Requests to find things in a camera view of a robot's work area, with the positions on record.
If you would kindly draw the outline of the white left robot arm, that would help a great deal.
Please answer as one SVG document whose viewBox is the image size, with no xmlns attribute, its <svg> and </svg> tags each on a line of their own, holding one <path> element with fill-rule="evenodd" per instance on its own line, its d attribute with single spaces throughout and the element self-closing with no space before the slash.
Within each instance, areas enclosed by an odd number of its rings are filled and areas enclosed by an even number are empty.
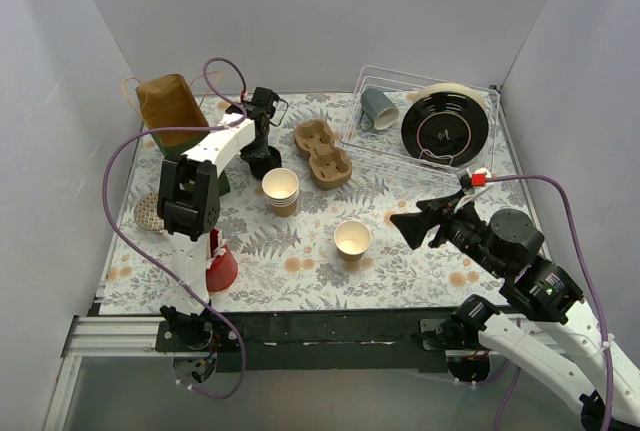
<svg viewBox="0 0 640 431">
<path fill-rule="evenodd" d="M 219 178 L 235 157 L 246 162 L 257 179 L 281 166 L 280 152 L 268 143 L 280 101 L 273 90 L 256 88 L 250 100 L 241 102 L 246 120 L 233 127 L 241 112 L 231 107 L 220 131 L 181 155 L 166 156 L 162 163 L 157 210 L 173 248 L 171 270 L 180 288 L 171 303 L 161 308 L 161 315 L 171 335 L 190 350 L 203 350 L 213 339 L 213 328 L 203 312 L 209 303 L 210 234 L 220 215 Z"/>
</svg>

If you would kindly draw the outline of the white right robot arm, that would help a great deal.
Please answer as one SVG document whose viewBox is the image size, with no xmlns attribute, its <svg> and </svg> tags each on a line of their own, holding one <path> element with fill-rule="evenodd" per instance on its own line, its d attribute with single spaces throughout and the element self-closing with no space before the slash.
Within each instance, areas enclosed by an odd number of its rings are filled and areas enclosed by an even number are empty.
<svg viewBox="0 0 640 431">
<path fill-rule="evenodd" d="M 509 305 L 556 343 L 519 328 L 486 298 L 469 296 L 424 338 L 432 345 L 496 351 L 552 391 L 586 430 L 639 427 L 639 370 L 602 328 L 583 291 L 540 252 L 543 234 L 529 216 L 501 209 L 480 219 L 470 194 L 419 201 L 418 212 L 390 220 L 416 250 L 449 243 L 502 282 Z"/>
</svg>

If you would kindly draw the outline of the stack of kraft paper cups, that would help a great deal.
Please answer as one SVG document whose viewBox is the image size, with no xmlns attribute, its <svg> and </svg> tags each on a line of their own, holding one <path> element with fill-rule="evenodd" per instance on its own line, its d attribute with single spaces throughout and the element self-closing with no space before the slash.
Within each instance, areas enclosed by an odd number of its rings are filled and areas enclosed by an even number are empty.
<svg viewBox="0 0 640 431">
<path fill-rule="evenodd" d="M 299 179 L 293 171 L 286 168 L 269 171 L 262 179 L 262 191 L 276 216 L 289 217 L 296 211 Z"/>
</svg>

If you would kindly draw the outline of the single kraft paper cup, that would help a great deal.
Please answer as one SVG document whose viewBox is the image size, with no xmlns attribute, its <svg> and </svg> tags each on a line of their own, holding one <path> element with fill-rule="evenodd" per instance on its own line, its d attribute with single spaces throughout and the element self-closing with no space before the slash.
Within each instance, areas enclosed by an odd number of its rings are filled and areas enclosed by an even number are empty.
<svg viewBox="0 0 640 431">
<path fill-rule="evenodd" d="M 334 243 L 341 259 L 358 261 L 371 244 L 371 231 L 360 221 L 345 221 L 334 231 Z"/>
</svg>

